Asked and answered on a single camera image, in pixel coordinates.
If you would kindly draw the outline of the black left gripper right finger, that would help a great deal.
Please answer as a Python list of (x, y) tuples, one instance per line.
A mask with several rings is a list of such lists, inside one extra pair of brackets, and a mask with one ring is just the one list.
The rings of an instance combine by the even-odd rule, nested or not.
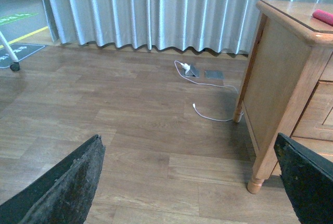
[(283, 133), (274, 151), (281, 180), (301, 223), (332, 223), (332, 162)]

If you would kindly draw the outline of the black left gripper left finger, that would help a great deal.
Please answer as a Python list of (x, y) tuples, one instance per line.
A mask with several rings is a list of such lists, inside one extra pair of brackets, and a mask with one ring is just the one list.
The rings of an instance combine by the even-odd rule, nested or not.
[(85, 223), (106, 147), (94, 135), (24, 190), (1, 204), (1, 223)]

